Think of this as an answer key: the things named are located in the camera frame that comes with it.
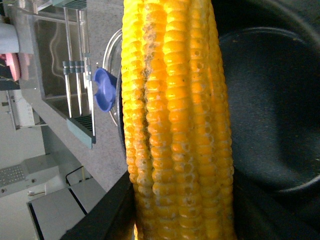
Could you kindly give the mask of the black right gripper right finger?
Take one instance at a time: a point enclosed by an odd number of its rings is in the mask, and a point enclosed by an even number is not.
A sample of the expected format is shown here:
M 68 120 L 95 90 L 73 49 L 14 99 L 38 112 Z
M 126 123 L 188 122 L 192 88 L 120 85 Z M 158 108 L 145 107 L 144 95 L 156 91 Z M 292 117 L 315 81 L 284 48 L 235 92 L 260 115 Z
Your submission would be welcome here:
M 320 233 L 257 188 L 234 187 L 235 230 L 239 240 L 318 240 Z

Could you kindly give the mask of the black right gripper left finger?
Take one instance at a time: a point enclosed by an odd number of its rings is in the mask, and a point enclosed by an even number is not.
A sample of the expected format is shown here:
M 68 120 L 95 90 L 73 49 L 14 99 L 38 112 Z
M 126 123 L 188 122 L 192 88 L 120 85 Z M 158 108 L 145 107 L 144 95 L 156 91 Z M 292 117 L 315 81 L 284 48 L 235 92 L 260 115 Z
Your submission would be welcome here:
M 136 217 L 134 189 L 125 172 L 97 205 L 62 240 L 132 240 Z

